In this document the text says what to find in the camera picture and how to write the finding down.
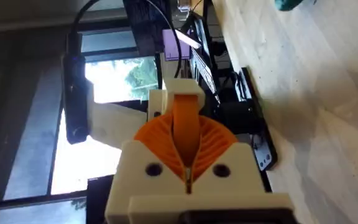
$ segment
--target wire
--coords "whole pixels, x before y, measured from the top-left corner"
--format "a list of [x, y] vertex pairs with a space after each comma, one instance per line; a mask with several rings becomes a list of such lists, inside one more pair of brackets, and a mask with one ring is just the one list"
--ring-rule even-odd
[[76, 15], [73, 25], [71, 27], [71, 32], [77, 32], [78, 24], [80, 23], [81, 18], [84, 16], [85, 12], [92, 7], [95, 3], [97, 3], [99, 0], [89, 0], [78, 12]]
[[[74, 22], [71, 26], [71, 32], [72, 33], [76, 33], [78, 30], [78, 24], [80, 23], [81, 18], [84, 16], [85, 12], [92, 7], [95, 3], [97, 3], [99, 0], [89, 0], [79, 11], [79, 13], [76, 15]], [[158, 12], [161, 14], [161, 16], [165, 19], [165, 22], [167, 22], [169, 28], [172, 30], [173, 32], [173, 36], [175, 37], [175, 42], [177, 43], [177, 48], [178, 48], [178, 66], [177, 66], [177, 70], [175, 72], [174, 77], [177, 78], [179, 76], [179, 72], [180, 72], [180, 66], [181, 66], [181, 48], [180, 48], [180, 42], [179, 42], [179, 38], [178, 35], [175, 31], [175, 28], [172, 24], [172, 21], [168, 19], [167, 15], [165, 15], [165, 13], [156, 5], [154, 4], [154, 2], [152, 2], [151, 0], [145, 0], [147, 1], [149, 4], [151, 4], [154, 8], [156, 8], [156, 10], [158, 10]]]
[[168, 19], [167, 15], [165, 15], [165, 13], [156, 4], [154, 4], [154, 2], [152, 2], [151, 0], [146, 0], [146, 1], [149, 2], [156, 10], [158, 10], [158, 12], [165, 19], [165, 22], [167, 22], [167, 24], [169, 25], [169, 28], [173, 32], [173, 36], [175, 37], [175, 42], [177, 43], [178, 55], [179, 55], [177, 70], [175, 72], [175, 76], [173, 76], [173, 77], [178, 78], [179, 72], [180, 72], [180, 65], [181, 65], [181, 48], [180, 48], [180, 42], [179, 42], [179, 38], [178, 38], [178, 35], [176, 33], [176, 30], [175, 30], [175, 28], [174, 28], [174, 26], [172, 24], [172, 21], [170, 21]]
[[194, 10], [197, 8], [197, 6], [204, 0], [199, 0], [198, 3], [193, 7], [192, 10], [190, 10], [191, 12], [194, 12]]

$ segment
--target wooden surface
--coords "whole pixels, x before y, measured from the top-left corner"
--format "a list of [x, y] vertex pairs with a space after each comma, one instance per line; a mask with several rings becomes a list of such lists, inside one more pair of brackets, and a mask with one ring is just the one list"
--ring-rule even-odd
[[213, 0], [234, 68], [249, 66], [300, 223], [358, 224], [358, 1]]

